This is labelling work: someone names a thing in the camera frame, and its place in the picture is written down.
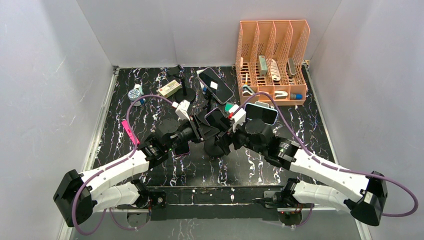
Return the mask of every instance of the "orange plastic organizer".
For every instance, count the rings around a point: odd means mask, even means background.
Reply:
[[[272,97],[274,97],[275,91],[287,92],[286,99],[274,98],[279,106],[304,104],[307,86],[302,75],[302,61],[308,43],[309,31],[306,20],[240,22],[235,69],[241,104],[250,97],[243,95],[242,86],[245,84],[255,93],[268,92]],[[268,67],[265,76],[259,74],[259,55],[265,56]],[[293,84],[289,83],[289,76],[286,71],[288,58],[293,58],[296,69],[296,74],[292,78]],[[272,59],[276,61],[278,66],[281,76],[279,82],[274,82],[271,78]],[[301,94],[303,98],[290,100],[290,94]],[[255,96],[250,100],[251,103],[256,101],[271,103],[264,95]]]

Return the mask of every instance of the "metal frame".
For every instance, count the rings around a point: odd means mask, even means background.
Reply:
[[[307,73],[307,76],[308,76],[308,79],[309,79],[309,83],[310,83],[310,86],[312,88],[311,89],[312,93],[316,97],[316,92],[315,92],[313,81],[312,81],[312,78],[311,78],[311,75],[310,75],[310,72],[309,72],[309,68],[305,63],[303,63],[303,65],[305,66],[305,69],[306,69],[306,73]],[[110,106],[110,103],[111,103],[111,100],[112,100],[112,95],[113,95],[115,84],[116,84],[116,81],[117,81],[117,78],[118,78],[119,69],[120,68],[118,66],[114,66],[112,78],[111,78],[110,85],[109,85],[109,89],[107,91],[107,94],[106,94],[104,101],[103,101],[103,104],[101,106],[100,115],[98,117],[97,124],[96,124],[96,127],[95,127],[95,132],[93,134],[93,137],[92,137],[92,140],[91,140],[91,145],[90,145],[89,151],[87,153],[87,161],[85,162],[83,169],[82,169],[83,171],[88,171],[88,170],[91,170],[93,168],[94,160],[96,158],[97,147],[99,145],[99,142],[100,142],[100,139],[101,139],[101,136],[102,136],[102,132],[103,132],[103,128],[105,126],[105,120],[106,120],[108,109],[109,109],[109,106]],[[316,105],[317,105],[317,108],[318,108],[318,112],[321,116],[322,124],[324,126],[325,134],[327,136],[331,152],[332,152],[333,157],[334,157],[334,161],[335,161],[336,164],[339,164],[339,161],[338,161],[337,156],[336,156],[335,151],[334,151],[333,143],[331,141],[331,138],[330,138],[330,135],[329,135],[329,132],[328,132],[328,129],[327,129],[326,122],[324,120],[324,116],[323,116],[323,112],[321,110],[320,103],[318,102],[318,99],[316,99],[316,98],[315,98],[315,101],[316,101]],[[278,209],[278,210],[292,211],[293,209],[291,209],[291,208],[281,208],[281,209]],[[332,207],[316,206],[313,210],[314,211],[335,211],[336,209],[332,208]],[[128,213],[145,213],[146,212],[145,209],[116,209],[116,211],[123,211],[123,212],[128,212]],[[368,226],[366,224],[356,220],[356,219],[355,219],[355,222],[356,222],[356,226],[358,228],[360,238],[362,240],[372,240]],[[60,232],[59,232],[57,239],[58,240],[69,240],[71,238],[72,230],[73,230],[73,228],[68,227],[66,225],[65,221],[62,221],[62,226],[60,228]]]

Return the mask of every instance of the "phone holder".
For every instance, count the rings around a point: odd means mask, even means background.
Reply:
[[[196,99],[196,92],[192,88],[186,87],[186,78],[184,77],[184,74],[180,76],[182,70],[183,70],[183,67],[181,67],[181,65],[178,64],[175,67],[171,67],[166,72],[166,75],[168,77],[173,76],[174,78],[177,78],[181,81],[182,88],[178,89],[178,91],[176,91],[176,93],[174,94],[175,102],[181,103],[183,100],[187,100],[190,103],[192,103]]]

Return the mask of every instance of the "black marble table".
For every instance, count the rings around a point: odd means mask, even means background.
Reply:
[[[185,67],[183,74],[187,85],[196,91],[196,100],[190,105],[189,115],[202,110],[206,100],[197,80],[196,71],[203,67]],[[240,104],[237,90],[236,71],[233,66],[213,67],[219,76],[234,90],[234,97],[229,101]],[[110,107],[108,109],[101,141],[98,146],[94,168],[116,160],[129,153],[131,140],[122,127],[127,109],[131,102],[127,93],[135,84],[142,84],[144,94],[157,94],[157,89],[172,81],[167,77],[167,68],[123,68],[119,70]],[[334,162],[330,144],[318,111],[316,100],[308,84],[306,102],[303,106],[281,106],[284,117],[302,139],[306,146],[315,154]],[[166,118],[177,119],[175,109],[166,102],[150,98],[144,106],[135,107],[130,114],[133,130],[140,141],[155,130],[155,127]],[[293,139],[282,121],[273,126],[274,132],[281,137]],[[283,186],[288,178],[300,178],[309,183],[315,180],[298,173],[287,171],[267,163],[259,154],[242,147],[229,155],[213,158],[203,151],[203,144],[190,143],[190,154],[174,156],[147,172],[133,176],[142,180],[147,186]]]

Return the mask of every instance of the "white label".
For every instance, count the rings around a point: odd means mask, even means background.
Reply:
[[[218,83],[216,83],[214,81],[210,81],[210,87],[217,90],[218,89]]]

